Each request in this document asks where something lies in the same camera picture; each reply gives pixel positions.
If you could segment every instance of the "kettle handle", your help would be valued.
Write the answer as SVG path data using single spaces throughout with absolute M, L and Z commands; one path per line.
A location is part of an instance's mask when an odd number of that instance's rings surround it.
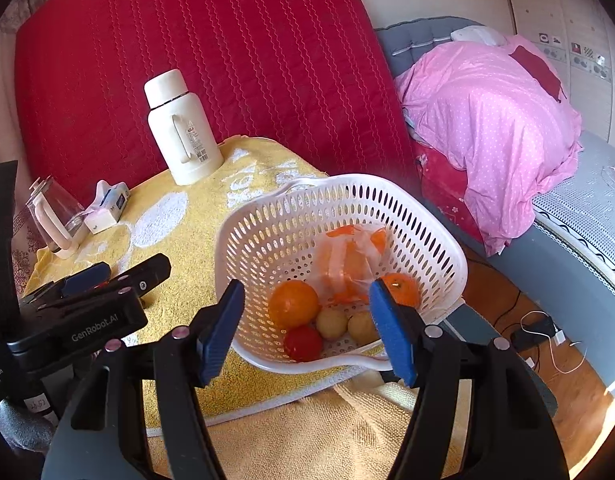
M 67 229 L 60 222 L 56 213 L 48 204 L 44 196 L 41 196 L 34 207 L 34 215 L 36 216 L 41 227 L 45 229 L 50 238 L 63 250 L 68 250 L 72 246 L 72 237 Z
M 179 128 L 176 127 L 176 115 L 172 116 L 172 126 L 174 126 L 174 131 L 176 131 L 176 135 L 178 136 L 179 141 L 181 142 L 181 147 L 185 153 L 185 155 L 181 157 L 181 164 L 185 164 L 186 162 L 199 158 L 196 156 L 196 152 L 194 151 L 187 134 L 184 133 L 182 135 Z

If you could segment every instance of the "potato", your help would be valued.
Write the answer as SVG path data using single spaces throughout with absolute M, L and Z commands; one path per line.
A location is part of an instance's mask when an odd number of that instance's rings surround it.
M 323 308 L 316 316 L 316 329 L 323 339 L 336 341 L 347 330 L 347 316 L 340 310 Z
M 379 332 L 374 326 L 369 312 L 358 312 L 348 321 L 348 332 L 357 345 L 366 346 L 379 339 Z

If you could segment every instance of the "glass kettle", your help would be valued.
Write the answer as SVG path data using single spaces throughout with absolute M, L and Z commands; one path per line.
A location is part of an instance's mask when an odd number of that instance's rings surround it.
M 51 176 L 37 179 L 28 206 L 32 218 L 52 253 L 65 260 L 88 235 L 83 223 L 84 208 Z

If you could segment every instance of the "red mattress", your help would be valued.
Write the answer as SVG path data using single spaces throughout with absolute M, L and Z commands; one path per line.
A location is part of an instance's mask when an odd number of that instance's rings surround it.
M 143 84 L 182 70 L 217 140 L 278 140 L 331 174 L 411 189 L 414 153 L 360 0 L 50 0 L 20 29 L 30 169 L 83 204 L 164 170 Z

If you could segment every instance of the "thermos label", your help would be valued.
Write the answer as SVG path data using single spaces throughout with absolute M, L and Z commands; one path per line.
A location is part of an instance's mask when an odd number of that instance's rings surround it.
M 194 127 L 194 124 L 192 124 L 191 121 L 188 121 L 188 127 L 187 127 L 187 135 L 190 139 L 190 143 L 192 144 L 192 147 L 194 148 L 194 152 L 196 153 L 196 156 L 199 157 L 199 161 L 203 162 L 204 160 L 208 160 L 208 153 L 205 151 L 205 146 L 203 146 L 203 143 L 201 142 L 201 139 L 199 138 L 199 134 L 196 131 L 196 128 Z

